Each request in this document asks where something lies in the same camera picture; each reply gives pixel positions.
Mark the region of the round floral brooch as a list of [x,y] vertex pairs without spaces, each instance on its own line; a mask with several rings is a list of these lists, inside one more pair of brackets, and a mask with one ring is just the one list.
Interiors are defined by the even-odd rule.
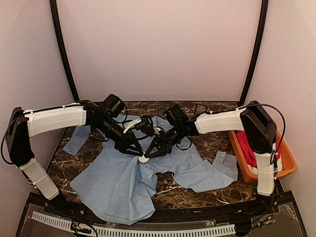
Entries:
[[138,158],[138,161],[140,163],[147,163],[149,160],[150,160],[149,158],[146,158],[144,156],[141,156],[141,157]]

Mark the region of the light blue shirt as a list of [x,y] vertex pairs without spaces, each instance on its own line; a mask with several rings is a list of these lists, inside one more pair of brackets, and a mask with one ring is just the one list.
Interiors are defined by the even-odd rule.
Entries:
[[229,186],[238,177],[237,159],[217,152],[213,162],[203,160],[184,138],[170,154],[141,163],[137,156],[120,153],[112,140],[94,162],[71,183],[80,200],[100,219],[131,225],[155,211],[157,175],[172,172],[176,183],[196,193]]

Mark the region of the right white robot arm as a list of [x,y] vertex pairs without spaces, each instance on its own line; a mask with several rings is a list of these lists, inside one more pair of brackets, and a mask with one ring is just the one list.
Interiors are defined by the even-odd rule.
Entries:
[[187,136],[198,136],[218,131],[244,131],[257,163],[257,193],[261,195],[253,201],[252,210],[263,214],[271,206],[268,197],[274,191],[276,178],[275,158],[281,143],[277,141],[277,125],[264,109],[265,104],[251,101],[248,105],[222,111],[188,115],[175,104],[163,114],[172,129],[159,131],[145,154],[138,160],[146,163],[150,158],[171,153],[172,147]]

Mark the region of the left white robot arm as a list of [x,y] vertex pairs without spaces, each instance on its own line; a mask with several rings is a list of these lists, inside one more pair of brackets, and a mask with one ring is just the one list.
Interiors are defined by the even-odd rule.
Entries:
[[110,94],[104,101],[81,100],[62,106],[38,110],[13,109],[1,147],[7,147],[8,158],[3,161],[14,165],[50,200],[50,207],[59,215],[66,215],[70,205],[37,160],[32,145],[49,135],[59,135],[68,127],[90,125],[114,141],[114,148],[123,154],[142,156],[143,150],[133,132],[124,130],[115,118],[125,108],[125,103]]

